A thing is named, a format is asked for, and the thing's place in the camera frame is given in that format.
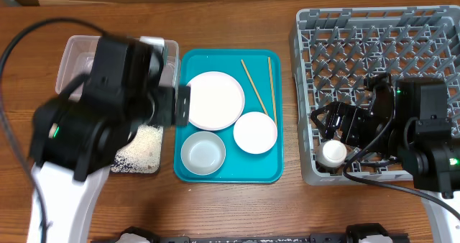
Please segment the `white cup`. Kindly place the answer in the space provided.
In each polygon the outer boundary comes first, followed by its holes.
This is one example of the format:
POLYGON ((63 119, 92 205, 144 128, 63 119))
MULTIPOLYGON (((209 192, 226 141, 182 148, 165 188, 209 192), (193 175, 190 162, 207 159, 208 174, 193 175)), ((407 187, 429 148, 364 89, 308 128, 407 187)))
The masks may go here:
POLYGON ((325 168, 338 168, 347 156, 345 144, 338 140, 328 140, 319 145, 316 150, 316 162, 325 168))

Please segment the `grey bowl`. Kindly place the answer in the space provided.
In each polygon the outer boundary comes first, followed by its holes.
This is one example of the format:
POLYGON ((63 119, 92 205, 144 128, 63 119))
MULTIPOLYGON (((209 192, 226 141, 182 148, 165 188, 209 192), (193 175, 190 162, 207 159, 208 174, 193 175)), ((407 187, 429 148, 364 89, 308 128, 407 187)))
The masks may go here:
POLYGON ((196 132, 183 143, 180 151, 182 164, 195 175, 216 172, 226 159, 226 147, 213 132, 196 132))

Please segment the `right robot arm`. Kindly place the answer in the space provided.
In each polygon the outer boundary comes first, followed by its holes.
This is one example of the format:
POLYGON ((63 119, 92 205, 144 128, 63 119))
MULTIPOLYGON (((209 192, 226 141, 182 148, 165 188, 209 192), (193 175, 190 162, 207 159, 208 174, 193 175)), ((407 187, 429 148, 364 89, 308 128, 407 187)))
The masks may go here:
POLYGON ((422 199, 435 242, 459 241, 459 139, 451 134, 447 85, 440 78, 415 77, 392 81, 389 74, 364 82, 372 92, 368 108, 333 101, 311 112, 322 138, 360 151, 344 163, 349 180, 402 191, 422 199), (371 153, 394 157, 413 177, 413 187, 349 174, 355 162, 371 153))

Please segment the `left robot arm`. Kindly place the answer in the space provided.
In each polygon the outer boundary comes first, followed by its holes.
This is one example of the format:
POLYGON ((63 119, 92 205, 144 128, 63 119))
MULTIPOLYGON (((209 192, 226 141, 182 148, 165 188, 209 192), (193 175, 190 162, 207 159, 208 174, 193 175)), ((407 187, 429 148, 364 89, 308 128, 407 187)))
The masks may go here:
POLYGON ((116 154, 138 127, 187 125, 190 88, 161 80, 169 46, 102 35, 90 72, 35 111, 29 242, 85 242, 116 154))

